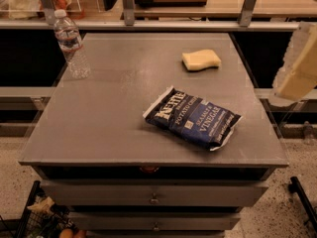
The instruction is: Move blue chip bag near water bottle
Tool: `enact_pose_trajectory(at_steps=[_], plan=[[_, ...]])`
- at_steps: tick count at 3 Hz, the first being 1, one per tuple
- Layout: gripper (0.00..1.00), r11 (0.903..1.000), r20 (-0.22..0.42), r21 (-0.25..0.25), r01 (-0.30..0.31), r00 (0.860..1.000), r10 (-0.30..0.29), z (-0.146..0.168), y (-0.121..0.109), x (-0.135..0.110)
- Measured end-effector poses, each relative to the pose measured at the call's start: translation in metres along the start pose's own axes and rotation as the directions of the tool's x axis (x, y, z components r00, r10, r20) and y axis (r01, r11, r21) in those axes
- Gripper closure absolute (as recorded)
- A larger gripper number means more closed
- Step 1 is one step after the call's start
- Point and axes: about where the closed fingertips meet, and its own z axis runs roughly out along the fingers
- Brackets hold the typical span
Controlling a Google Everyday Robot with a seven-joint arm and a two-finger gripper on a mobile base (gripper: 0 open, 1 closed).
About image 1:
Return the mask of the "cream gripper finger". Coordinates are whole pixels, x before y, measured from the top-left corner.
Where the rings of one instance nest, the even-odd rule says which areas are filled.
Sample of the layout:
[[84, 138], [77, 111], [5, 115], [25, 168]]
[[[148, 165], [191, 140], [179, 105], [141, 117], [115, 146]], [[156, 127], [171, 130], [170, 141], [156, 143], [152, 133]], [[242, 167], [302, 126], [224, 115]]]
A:
[[298, 101], [317, 86], [317, 25], [300, 23], [275, 76], [275, 96]]

